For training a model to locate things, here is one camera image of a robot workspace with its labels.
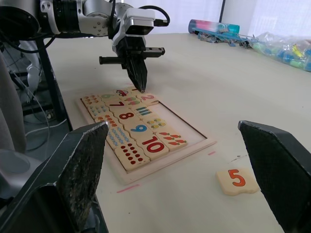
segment number 8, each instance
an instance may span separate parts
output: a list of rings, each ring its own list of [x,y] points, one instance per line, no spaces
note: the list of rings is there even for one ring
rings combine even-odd
[[[130,117],[133,117],[133,116],[134,116],[133,113],[127,113],[127,114],[121,114],[119,117],[120,117],[120,119],[122,119],[122,120],[126,120],[126,119],[128,119],[128,118],[130,118]]]

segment toy pieces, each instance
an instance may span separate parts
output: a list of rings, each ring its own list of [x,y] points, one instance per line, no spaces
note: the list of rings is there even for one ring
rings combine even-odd
[[[119,100],[119,97],[116,94],[102,94],[99,95],[104,103],[112,100]]]
[[[167,123],[165,122],[165,120],[161,119],[158,115],[154,114],[150,117],[144,118],[142,120],[149,129],[151,129],[152,132],[156,133],[159,130],[161,130],[161,128],[167,126]]]
[[[132,94],[132,96],[140,94],[138,89],[136,87],[134,87],[134,86],[127,87],[126,90],[128,90]]]
[[[124,99],[123,102],[127,105],[128,108],[135,108],[138,105],[141,105],[140,99],[136,98],[135,96],[129,96],[128,98]]]
[[[128,109],[125,102],[122,100],[112,100],[105,103],[111,112],[114,112],[119,109]]]
[[[259,186],[247,168],[238,168],[216,172],[216,177],[226,195],[256,193]]]
[[[178,150],[187,145],[187,141],[173,128],[161,128],[156,136],[169,148],[170,151]]]
[[[102,122],[102,121],[107,121],[108,128],[114,128],[114,127],[122,128],[123,127],[122,124],[119,123],[118,119],[116,119],[112,113],[95,118],[95,122]]]
[[[85,107],[102,102],[101,98],[96,95],[84,96],[81,100]]]
[[[107,142],[114,150],[118,146],[123,146],[131,140],[130,135],[122,127],[115,127],[108,131]]]
[[[128,131],[131,135],[131,138],[135,140],[145,138],[146,136],[153,134],[153,132],[141,120],[127,122],[124,125],[124,129]]]
[[[145,155],[151,160],[162,157],[169,152],[169,149],[154,134],[138,139],[137,145],[144,150]]]
[[[156,115],[153,111],[148,109],[146,105],[139,104],[136,107],[132,108],[132,111],[140,118],[145,119],[151,117],[152,115]]]
[[[116,94],[119,99],[124,100],[131,96],[131,92],[126,90],[126,89],[118,89],[118,90],[113,90],[113,94]]]
[[[91,114],[93,119],[100,117],[100,116],[103,116],[107,112],[109,112],[109,109],[106,107],[104,102],[100,102],[97,104],[90,105],[87,107],[87,110]]]
[[[127,124],[128,122],[131,121],[138,121],[139,117],[136,116],[131,109],[120,109],[116,110],[113,113],[116,118],[119,119],[119,122],[122,123],[123,125]]]
[[[141,94],[140,93],[140,94],[137,94],[136,96],[146,106],[150,106],[150,105],[154,105],[154,104],[159,103],[159,101],[157,100],[157,98],[154,94],[150,94],[150,93]]]
[[[150,162],[150,159],[133,140],[122,146],[118,146],[115,149],[115,154],[127,171],[132,171]]]

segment table surface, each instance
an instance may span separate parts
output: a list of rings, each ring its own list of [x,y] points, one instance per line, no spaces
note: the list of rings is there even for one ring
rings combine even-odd
[[[251,169],[239,120],[289,131],[311,149],[310,73],[190,34],[156,34],[146,41],[166,50],[146,60],[147,91],[218,143],[128,186],[104,160],[96,194],[109,231],[283,232],[262,193],[226,196],[215,173]],[[130,84],[120,65],[99,65],[99,56],[115,55],[108,38],[56,39],[48,53],[74,129],[86,125],[78,97]]]

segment metal stand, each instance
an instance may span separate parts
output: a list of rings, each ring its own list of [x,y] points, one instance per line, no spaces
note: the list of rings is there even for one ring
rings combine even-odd
[[[38,48],[41,48],[44,46],[43,39],[36,40],[35,42],[36,42]],[[54,74],[52,71],[52,66],[50,63],[48,52],[46,51],[46,49],[44,49],[44,50],[41,50],[39,52],[39,55],[40,55],[40,59],[41,59],[43,72],[45,74],[45,78],[46,78],[46,81],[48,84],[48,89],[49,89],[49,93],[50,93],[50,97],[51,97],[51,101],[52,101],[52,105],[53,105],[53,109],[55,112],[56,119],[58,121],[63,121],[66,117],[65,116],[65,108],[64,108],[62,96],[61,96],[59,88],[58,88],[57,81],[54,78]]]

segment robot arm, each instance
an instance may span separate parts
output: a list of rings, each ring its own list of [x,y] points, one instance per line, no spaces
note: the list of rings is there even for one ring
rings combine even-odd
[[[153,10],[166,20],[156,19]],[[147,48],[144,36],[154,26],[168,26],[170,18],[155,6],[133,8],[115,0],[0,0],[1,37],[36,39],[39,35],[84,33],[108,36],[115,58],[100,57],[100,64],[121,64],[141,92],[147,83],[147,57],[159,57],[164,48]]]

